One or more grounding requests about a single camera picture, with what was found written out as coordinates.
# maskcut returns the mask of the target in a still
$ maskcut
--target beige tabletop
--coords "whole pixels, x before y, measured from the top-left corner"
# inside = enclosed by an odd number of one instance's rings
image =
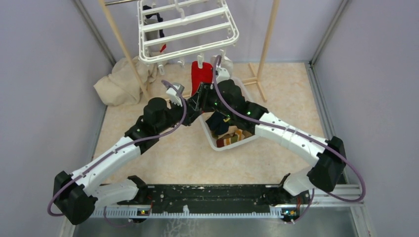
[[[152,95],[163,95],[161,79],[179,82],[191,89],[190,65],[166,65],[166,74],[150,85]],[[234,76],[251,77],[247,64],[235,64]],[[261,84],[268,101],[263,103],[256,85],[247,86],[253,100],[277,117],[316,136],[323,136],[319,115],[303,63],[265,64]],[[108,107],[94,158],[114,145],[143,114],[143,99],[138,105]],[[287,173],[308,164],[300,157],[264,138],[242,146],[214,151],[201,123],[181,126],[161,138],[145,154],[111,175],[106,182],[122,181],[137,175],[147,184],[265,184],[278,183]]]

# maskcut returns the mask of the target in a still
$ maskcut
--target gray wall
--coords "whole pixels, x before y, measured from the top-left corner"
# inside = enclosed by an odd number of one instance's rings
[[[54,176],[91,159],[110,65],[69,0],[3,1],[0,22],[0,236],[57,236]]]
[[[419,1],[354,0],[316,69],[378,236],[417,236]]]
[[[167,4],[168,0],[157,0],[158,6]],[[196,14],[203,10],[212,9],[216,0],[210,0],[205,5],[197,4],[185,8],[186,15]],[[124,57],[122,50],[102,12],[97,0],[83,0],[86,9],[96,23],[99,31],[118,60]],[[268,61],[303,61],[310,60],[319,45],[340,0],[282,0],[272,35],[272,42]],[[227,0],[230,11],[240,32],[236,47],[227,49],[227,56],[236,62],[259,61],[262,53],[264,37],[272,0]],[[114,19],[119,26],[123,38],[131,52],[138,55],[138,23],[137,3],[130,2],[109,6]],[[165,20],[178,17],[175,10],[162,13]],[[185,26],[193,30],[202,27],[204,23]],[[165,34],[172,35],[184,32],[185,29],[165,30]],[[182,40],[168,44],[168,51],[179,50],[194,43],[219,40],[217,36],[196,37],[193,40]]]

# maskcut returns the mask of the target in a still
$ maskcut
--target metal frame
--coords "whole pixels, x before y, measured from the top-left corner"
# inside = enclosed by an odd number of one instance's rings
[[[130,2],[130,1],[136,1],[136,0],[117,0],[117,1],[113,1],[113,2],[107,2],[105,3],[106,6],[108,5],[115,5],[115,4],[120,4],[120,3],[124,3],[124,2]],[[93,23],[93,21],[91,20],[90,16],[88,15],[86,9],[84,8],[83,4],[81,3],[81,0],[73,0],[73,2],[75,3],[76,8],[79,10],[80,14],[82,15],[82,17],[84,18],[84,21],[86,22],[86,24],[88,25],[90,31],[92,32],[92,34],[94,35],[96,41],[98,42],[99,46],[101,47],[102,51],[104,52],[105,56],[108,58],[108,61],[114,65],[115,63],[115,59],[113,58],[109,47],[106,45],[106,43],[103,40],[103,37],[100,35],[99,31],[97,30],[95,24]],[[310,81],[310,85],[311,85],[311,89],[313,91],[313,95],[314,95],[314,99],[316,102],[316,107],[320,116],[320,120],[321,120],[321,124],[322,124],[322,128],[323,128],[323,132],[325,134],[325,136],[327,138],[331,138],[334,134],[335,134],[335,130],[333,127],[333,123],[332,120],[330,118],[330,114],[327,108],[327,105],[325,103],[325,99],[322,93],[322,89],[319,83],[319,78],[316,74],[316,70],[315,70],[315,65],[318,62],[318,59],[320,57],[320,55],[322,54],[323,50],[325,49],[325,46],[327,45],[327,42],[329,41],[329,39],[331,38],[334,30],[336,29],[342,14],[345,12],[345,10],[347,9],[347,7],[349,6],[349,3],[351,1],[350,0],[342,0],[339,8],[336,12],[336,14],[333,17],[333,20],[331,21],[331,24],[329,25],[323,39],[321,40],[315,54],[313,55],[312,60],[310,60],[308,63],[305,63],[305,67],[307,70],[307,75]],[[245,84],[253,84],[255,82],[253,82],[253,80],[255,81],[256,79],[256,75],[259,74],[259,72],[256,72],[250,65],[250,69],[251,71],[254,73],[254,77],[251,79],[248,79],[247,81],[245,80],[244,83]],[[354,197],[354,190],[357,189],[359,192],[359,187],[358,185],[339,185],[336,186],[336,191],[338,192],[339,195],[343,195],[348,197],[348,195]],[[354,221],[354,228],[356,229],[358,236],[363,237],[363,236],[376,236],[375,234],[375,230],[371,224],[371,220],[370,217],[368,215],[368,211],[365,207],[365,204],[363,202],[358,202],[358,203],[346,203],[346,202],[341,202],[337,199],[333,199],[332,197],[328,197],[325,193],[323,193],[322,191],[317,191],[315,193],[314,196],[314,200],[313,200],[313,207],[350,207],[351,208],[351,212],[352,212],[352,217],[353,217],[353,221]],[[285,208],[288,207],[287,205],[278,205],[276,206],[277,208]],[[121,207],[121,208],[140,208],[140,206],[129,206],[129,207]],[[60,232],[60,236],[62,237],[70,237],[73,236],[73,232],[74,232],[74,226],[71,225],[71,223],[69,221],[66,221],[66,219],[64,219],[63,225],[62,225],[62,229]]]

